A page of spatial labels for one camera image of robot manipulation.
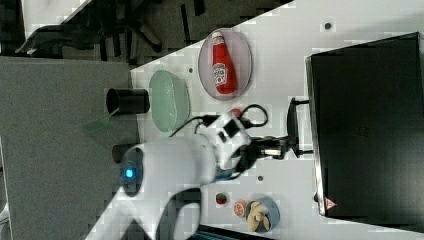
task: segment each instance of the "white table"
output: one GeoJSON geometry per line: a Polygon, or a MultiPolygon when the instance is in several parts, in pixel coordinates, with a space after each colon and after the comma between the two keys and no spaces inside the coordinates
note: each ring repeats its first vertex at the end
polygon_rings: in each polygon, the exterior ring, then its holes
{"type": "MultiPolygon", "coordinates": [[[[409,0],[297,0],[233,28],[243,33],[253,54],[251,86],[240,97],[220,102],[202,88],[198,77],[198,55],[203,41],[160,58],[131,72],[135,88],[148,88],[149,80],[163,65],[185,79],[193,115],[228,111],[233,107],[257,103],[270,113],[266,127],[251,129],[252,136],[285,136],[286,116],[291,97],[307,98],[305,58],[334,48],[424,30],[424,2],[409,0]],[[324,29],[331,23],[330,30],[324,29]]],[[[302,149],[312,149],[309,109],[298,107],[302,149]]],[[[190,136],[193,125],[183,134],[190,136]]],[[[167,137],[157,130],[151,113],[139,116],[142,141],[167,137]]],[[[318,214],[312,197],[316,192],[312,156],[296,159],[290,152],[286,160],[260,160],[254,168],[232,182],[211,184],[203,189],[205,207],[201,223],[247,232],[247,224],[232,213],[238,199],[265,194],[276,200],[281,222],[263,236],[274,239],[424,239],[424,234],[365,224],[327,219],[318,214]],[[263,182],[257,176],[264,176],[263,182]],[[227,207],[217,207],[217,192],[230,197],[227,207]]]]}
{"type": "Polygon", "coordinates": [[[92,0],[22,0],[25,38],[40,27],[71,19],[92,0]]]}

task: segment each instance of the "gray floor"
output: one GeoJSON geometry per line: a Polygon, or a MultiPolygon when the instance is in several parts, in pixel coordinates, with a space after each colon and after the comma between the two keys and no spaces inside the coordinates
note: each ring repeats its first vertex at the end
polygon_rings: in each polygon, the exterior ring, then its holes
{"type": "Polygon", "coordinates": [[[112,147],[137,142],[135,116],[116,116],[99,131],[84,128],[105,116],[105,89],[128,87],[127,65],[6,57],[0,63],[2,160],[14,239],[79,239],[119,186],[112,147]],[[27,84],[10,82],[28,76],[27,84]],[[14,98],[21,95],[26,98],[14,98]]]}
{"type": "MultiPolygon", "coordinates": [[[[195,16],[193,0],[163,0],[161,4],[152,4],[146,9],[144,21],[151,26],[162,40],[163,49],[155,53],[142,39],[136,39],[137,65],[143,65],[187,46],[181,14],[181,5],[187,11],[190,40],[200,41],[217,28],[232,27],[250,18],[281,6],[280,0],[204,0],[205,13],[195,16]]],[[[112,39],[106,40],[108,61],[125,61],[125,35],[121,34],[122,55],[114,57],[112,39]]],[[[78,51],[65,47],[65,59],[100,60],[100,48],[78,51]]]]}

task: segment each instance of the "ketchup label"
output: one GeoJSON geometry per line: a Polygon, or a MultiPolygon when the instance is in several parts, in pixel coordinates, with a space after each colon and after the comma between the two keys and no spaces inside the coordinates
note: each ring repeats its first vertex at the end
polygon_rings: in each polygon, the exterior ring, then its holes
{"type": "Polygon", "coordinates": [[[218,45],[224,43],[224,38],[223,37],[215,37],[212,39],[212,44],[213,45],[218,45]]]}
{"type": "Polygon", "coordinates": [[[223,63],[217,63],[213,65],[213,78],[215,79],[215,85],[221,86],[227,83],[227,68],[223,63]]]}

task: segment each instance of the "black cup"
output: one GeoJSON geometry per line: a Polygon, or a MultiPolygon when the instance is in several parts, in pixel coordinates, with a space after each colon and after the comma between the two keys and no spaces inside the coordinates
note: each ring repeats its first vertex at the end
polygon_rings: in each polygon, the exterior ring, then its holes
{"type": "Polygon", "coordinates": [[[109,89],[106,95],[107,111],[115,115],[146,113],[150,109],[149,93],[145,89],[109,89]]]}

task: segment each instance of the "white plate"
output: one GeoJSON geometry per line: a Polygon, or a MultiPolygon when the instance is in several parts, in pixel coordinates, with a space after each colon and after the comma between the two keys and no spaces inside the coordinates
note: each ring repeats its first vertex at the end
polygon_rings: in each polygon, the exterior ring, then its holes
{"type": "Polygon", "coordinates": [[[199,77],[206,92],[213,98],[227,101],[240,96],[250,81],[252,74],[252,54],[246,39],[241,33],[234,32],[230,28],[220,28],[214,32],[222,33],[227,45],[228,52],[233,62],[237,76],[237,90],[231,94],[221,94],[216,90],[212,68],[212,33],[206,38],[199,54],[199,77]]]}

